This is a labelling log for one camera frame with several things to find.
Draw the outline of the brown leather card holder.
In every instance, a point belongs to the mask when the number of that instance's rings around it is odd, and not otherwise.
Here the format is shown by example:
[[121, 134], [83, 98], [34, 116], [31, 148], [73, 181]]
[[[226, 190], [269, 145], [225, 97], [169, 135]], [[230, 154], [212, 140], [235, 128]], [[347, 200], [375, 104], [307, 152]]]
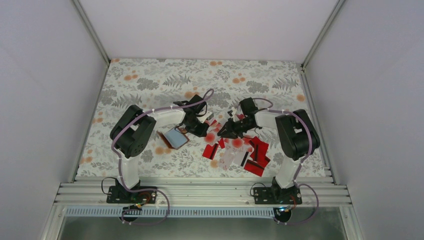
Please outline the brown leather card holder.
[[166, 146], [173, 150], [178, 150], [185, 144], [187, 144], [190, 139], [187, 137], [187, 131], [181, 127], [174, 127], [167, 132], [156, 132], [160, 138], [164, 141]]

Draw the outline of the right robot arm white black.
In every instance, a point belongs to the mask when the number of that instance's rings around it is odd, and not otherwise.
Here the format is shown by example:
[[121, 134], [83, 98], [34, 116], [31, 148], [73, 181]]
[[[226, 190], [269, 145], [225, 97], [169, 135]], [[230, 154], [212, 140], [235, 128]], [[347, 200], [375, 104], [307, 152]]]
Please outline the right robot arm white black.
[[297, 177], [304, 161], [321, 142], [307, 112], [293, 112], [258, 108], [252, 97], [240, 101], [243, 118], [229, 118], [217, 135], [225, 139], [243, 138], [249, 130], [275, 129], [280, 145], [288, 160], [283, 161], [270, 186], [252, 186], [252, 196], [257, 205], [294, 205], [302, 203]]

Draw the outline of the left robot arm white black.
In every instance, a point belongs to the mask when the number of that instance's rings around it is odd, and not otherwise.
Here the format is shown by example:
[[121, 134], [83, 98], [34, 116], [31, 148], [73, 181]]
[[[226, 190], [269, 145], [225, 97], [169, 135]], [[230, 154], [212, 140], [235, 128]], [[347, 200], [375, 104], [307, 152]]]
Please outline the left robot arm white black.
[[180, 133], [188, 132], [205, 137], [208, 124], [199, 118], [207, 108], [207, 100], [213, 95], [210, 89], [203, 97], [195, 95], [191, 100], [175, 101], [170, 106], [144, 111], [131, 105], [110, 132], [111, 150], [118, 158], [117, 185], [119, 196], [131, 203], [139, 197], [140, 178], [137, 156], [146, 148], [151, 135], [162, 127], [176, 127]]

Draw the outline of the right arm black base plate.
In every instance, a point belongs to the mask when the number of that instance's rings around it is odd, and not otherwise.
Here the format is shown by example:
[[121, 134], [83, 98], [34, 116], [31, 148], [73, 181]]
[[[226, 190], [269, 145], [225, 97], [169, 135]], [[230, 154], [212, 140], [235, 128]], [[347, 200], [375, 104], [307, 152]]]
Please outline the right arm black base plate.
[[253, 197], [256, 205], [300, 205], [303, 203], [301, 191], [296, 186], [254, 187]]

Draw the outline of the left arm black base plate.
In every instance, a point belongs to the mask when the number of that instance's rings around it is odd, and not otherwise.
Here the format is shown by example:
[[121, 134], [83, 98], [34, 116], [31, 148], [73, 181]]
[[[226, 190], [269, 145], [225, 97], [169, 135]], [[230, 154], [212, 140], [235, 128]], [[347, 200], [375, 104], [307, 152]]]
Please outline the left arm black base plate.
[[135, 186], [129, 192], [121, 185], [110, 186], [106, 202], [108, 204], [154, 204], [156, 202], [157, 187], [155, 186]]

